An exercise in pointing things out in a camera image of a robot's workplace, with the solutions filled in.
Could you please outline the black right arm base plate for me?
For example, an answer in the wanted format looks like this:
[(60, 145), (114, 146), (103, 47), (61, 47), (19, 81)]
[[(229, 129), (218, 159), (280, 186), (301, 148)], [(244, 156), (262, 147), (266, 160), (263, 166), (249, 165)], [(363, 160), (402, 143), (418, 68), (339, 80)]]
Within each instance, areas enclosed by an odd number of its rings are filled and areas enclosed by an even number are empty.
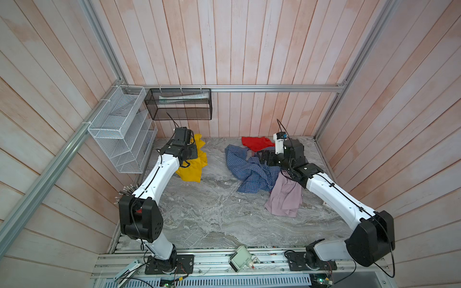
[(312, 251), (295, 252), (287, 250), (284, 257), (288, 261), (290, 271), (335, 271), (337, 264), (335, 261), (323, 261)]

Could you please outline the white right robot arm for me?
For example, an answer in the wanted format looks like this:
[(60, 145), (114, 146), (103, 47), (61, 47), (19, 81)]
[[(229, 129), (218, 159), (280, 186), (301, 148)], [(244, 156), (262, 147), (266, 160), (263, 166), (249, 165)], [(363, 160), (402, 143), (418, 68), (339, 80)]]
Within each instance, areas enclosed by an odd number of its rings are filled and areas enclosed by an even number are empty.
[(258, 151), (262, 164), (278, 166), (284, 176), (317, 195), (349, 226), (352, 234), (339, 240), (317, 240), (306, 247), (306, 266), (318, 270), (325, 262), (353, 260), (369, 267), (395, 249), (394, 218), (356, 200), (316, 164), (307, 161), (304, 146), (288, 136), (275, 137), (273, 150)]

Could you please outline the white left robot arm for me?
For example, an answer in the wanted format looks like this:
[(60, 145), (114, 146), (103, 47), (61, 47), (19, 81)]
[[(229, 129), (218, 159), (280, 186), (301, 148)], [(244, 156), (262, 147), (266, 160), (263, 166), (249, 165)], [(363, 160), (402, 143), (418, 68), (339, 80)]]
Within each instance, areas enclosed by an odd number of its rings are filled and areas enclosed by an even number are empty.
[(122, 196), (118, 205), (123, 235), (139, 240), (159, 261), (173, 262), (175, 246), (163, 233), (160, 212), (161, 196), (171, 177), (179, 168), (188, 168), (198, 158), (192, 130), (179, 127), (160, 151), (156, 165), (145, 181), (131, 194)]

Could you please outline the yellow cloth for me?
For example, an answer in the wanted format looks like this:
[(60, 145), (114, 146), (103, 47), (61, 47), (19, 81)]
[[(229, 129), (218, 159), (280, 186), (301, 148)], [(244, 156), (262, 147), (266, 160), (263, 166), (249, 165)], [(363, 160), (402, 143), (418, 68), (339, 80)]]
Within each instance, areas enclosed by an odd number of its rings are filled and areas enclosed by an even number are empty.
[(190, 166), (188, 168), (179, 168), (176, 174), (186, 182), (201, 182), (202, 169), (208, 165), (208, 159), (206, 153), (202, 150), (205, 146), (205, 142), (202, 140), (201, 134), (194, 136), (196, 141), (196, 147), (198, 152), (198, 158), (189, 160)]

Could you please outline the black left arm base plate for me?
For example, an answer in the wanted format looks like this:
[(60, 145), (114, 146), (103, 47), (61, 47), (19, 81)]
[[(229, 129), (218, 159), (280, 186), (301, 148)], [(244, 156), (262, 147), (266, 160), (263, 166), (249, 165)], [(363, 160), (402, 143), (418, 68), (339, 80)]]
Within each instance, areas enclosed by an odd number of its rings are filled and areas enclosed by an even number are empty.
[(149, 256), (146, 261), (146, 275), (164, 275), (164, 274), (192, 274), (194, 268), (194, 255), (179, 254), (172, 255), (169, 260), (159, 260)]

